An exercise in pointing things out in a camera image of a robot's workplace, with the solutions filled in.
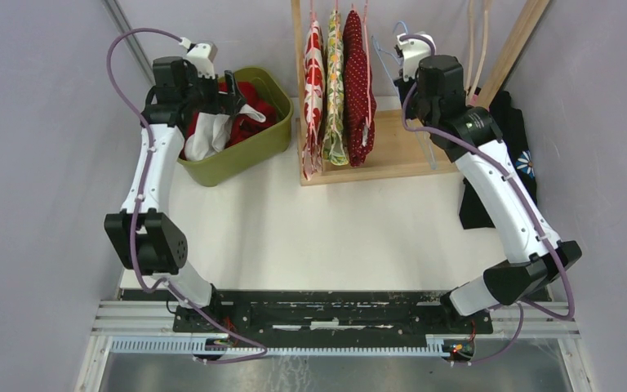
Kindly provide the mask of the red skirt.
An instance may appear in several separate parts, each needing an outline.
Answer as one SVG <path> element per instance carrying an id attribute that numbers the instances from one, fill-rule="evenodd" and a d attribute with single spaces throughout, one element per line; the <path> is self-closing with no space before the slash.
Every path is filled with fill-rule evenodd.
<path id="1" fill-rule="evenodd" d="M 276 109 L 250 82 L 238 82 L 246 104 L 236 116 L 196 113 L 189 125 L 180 158 L 197 162 L 216 155 L 278 122 Z"/>

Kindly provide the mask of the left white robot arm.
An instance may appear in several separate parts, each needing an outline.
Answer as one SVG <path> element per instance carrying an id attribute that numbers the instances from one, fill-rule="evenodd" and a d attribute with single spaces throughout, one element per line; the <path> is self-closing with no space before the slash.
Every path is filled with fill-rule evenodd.
<path id="1" fill-rule="evenodd" d="M 132 108 L 140 119 L 136 172 L 119 212 L 105 216 L 104 231 L 143 291 L 167 289 L 181 306 L 195 308 L 196 325 L 214 332 L 225 312 L 214 304 L 215 287 L 190 266 L 188 240 L 169 217 L 168 199 L 193 115 L 236 114 L 247 100 L 231 70 L 209 77 L 186 59 L 167 56 L 154 61 L 153 73 L 144 108 Z"/>

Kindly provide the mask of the blue wire hanger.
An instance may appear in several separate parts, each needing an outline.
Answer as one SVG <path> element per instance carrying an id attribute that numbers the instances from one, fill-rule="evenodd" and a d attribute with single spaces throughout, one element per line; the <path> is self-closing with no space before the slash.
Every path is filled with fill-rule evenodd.
<path id="1" fill-rule="evenodd" d="M 407 93 L 409 92 L 409 88 L 416 81 L 416 77 L 411 79 L 410 81 L 404 82 L 402 80 L 401 71 L 402 71 L 402 58 L 399 55 L 399 50 L 397 49 L 397 39 L 396 36 L 401 33 L 411 33 L 407 24 L 400 20 L 396 23 L 393 28 L 393 35 L 395 38 L 394 49 L 386 50 L 379 43 L 378 39 L 375 36 L 371 37 L 371 43 L 376 56 L 381 63 L 383 70 L 385 72 L 385 76 L 392 84 L 394 94 L 398 99 L 398 103 L 400 105 L 404 105 L 405 99 L 407 97 Z"/>

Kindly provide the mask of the white garment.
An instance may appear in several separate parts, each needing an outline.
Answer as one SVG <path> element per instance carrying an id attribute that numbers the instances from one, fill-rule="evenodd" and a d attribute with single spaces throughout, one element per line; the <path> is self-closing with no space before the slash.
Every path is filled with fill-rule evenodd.
<path id="1" fill-rule="evenodd" d="M 239 120 L 252 120 L 265 125 L 268 117 L 250 105 L 244 105 L 236 115 L 197 113 L 189 124 L 181 157 L 190 162 L 201 161 L 222 152 L 229 142 L 234 125 Z"/>

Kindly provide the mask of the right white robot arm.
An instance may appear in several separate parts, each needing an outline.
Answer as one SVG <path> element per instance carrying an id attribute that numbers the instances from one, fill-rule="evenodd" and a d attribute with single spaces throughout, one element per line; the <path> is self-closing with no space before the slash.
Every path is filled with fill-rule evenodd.
<path id="1" fill-rule="evenodd" d="M 400 78 L 402 124 L 427 132 L 472 185 L 498 231 L 505 260 L 444 295 L 438 320 L 450 333 L 462 332 L 472 315 L 526 301 L 561 280 L 567 312 L 540 306 L 548 316 L 572 320 L 575 297 L 568 269 L 582 256 L 579 244 L 564 241 L 540 213 L 513 165 L 502 132 L 487 109 L 465 102 L 463 67 L 454 56 L 426 56 L 414 76 Z"/>

